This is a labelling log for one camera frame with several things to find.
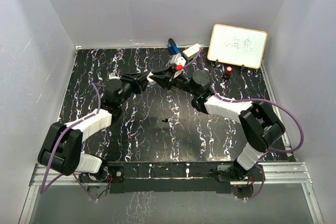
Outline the white earbud charging case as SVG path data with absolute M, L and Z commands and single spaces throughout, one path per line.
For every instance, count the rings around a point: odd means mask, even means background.
M 149 86 L 153 86 L 156 84 L 156 82 L 151 78 L 152 76 L 153 76 L 153 73 L 149 72 L 149 74 L 146 77 Z

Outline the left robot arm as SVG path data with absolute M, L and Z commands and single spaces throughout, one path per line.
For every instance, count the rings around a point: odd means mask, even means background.
M 152 81 L 151 72 L 128 73 L 111 77 L 98 96 L 98 107 L 75 121 L 56 122 L 48 130 L 38 155 L 38 163 L 69 176 L 90 173 L 96 181 L 108 177 L 108 168 L 101 158 L 82 152 L 82 144 L 90 136 L 108 128 L 122 114 L 122 105 L 133 94 L 139 94 Z

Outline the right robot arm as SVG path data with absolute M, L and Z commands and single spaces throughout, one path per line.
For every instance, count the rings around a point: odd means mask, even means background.
M 241 124 L 247 144 L 234 160 L 229 172 L 240 180 L 247 180 L 253 174 L 253 167 L 269 148 L 285 133 L 285 127 L 264 101 L 234 102 L 219 98 L 211 90 L 210 75 L 204 70 L 195 71 L 190 78 L 175 75 L 175 68 L 150 73 L 149 82 L 163 88 L 176 87 L 193 95 L 192 107 L 197 111 L 218 115 Z

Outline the blue stapler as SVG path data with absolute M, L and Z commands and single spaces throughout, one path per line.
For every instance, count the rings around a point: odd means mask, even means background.
M 179 50 L 178 46 L 176 45 L 175 41 L 172 38 L 168 39 L 167 47 L 172 55 L 177 55 L 181 53 L 181 51 Z

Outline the small white box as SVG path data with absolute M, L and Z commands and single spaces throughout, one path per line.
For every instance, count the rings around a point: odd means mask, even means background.
M 187 49 L 183 50 L 182 53 L 186 58 L 186 60 L 191 60 L 199 53 L 200 48 L 201 46 L 199 44 L 194 44 L 188 47 Z

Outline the red emergency stop button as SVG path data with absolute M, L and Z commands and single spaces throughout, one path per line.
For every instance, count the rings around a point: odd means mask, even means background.
M 231 66 L 227 66 L 225 68 L 223 78 L 224 79 L 230 79 L 232 72 L 233 72 L 233 68 Z

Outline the whiteboard with yellow frame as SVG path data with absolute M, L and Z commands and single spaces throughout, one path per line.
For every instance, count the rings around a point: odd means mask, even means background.
M 228 65 L 259 69 L 268 34 L 265 31 L 215 24 L 207 59 Z

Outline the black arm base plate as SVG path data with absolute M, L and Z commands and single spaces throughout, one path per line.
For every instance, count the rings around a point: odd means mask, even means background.
M 134 192 L 231 193 L 234 186 L 251 187 L 264 180 L 262 167 L 252 168 L 245 178 L 229 172 L 233 162 L 107 162 L 96 174 L 82 174 L 81 182 L 106 186 L 111 194 Z

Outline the aluminium rail frame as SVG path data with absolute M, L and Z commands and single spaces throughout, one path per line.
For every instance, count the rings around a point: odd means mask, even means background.
M 323 223 L 303 162 L 110 163 L 102 177 L 59 177 L 40 194 L 35 167 L 20 223 Z

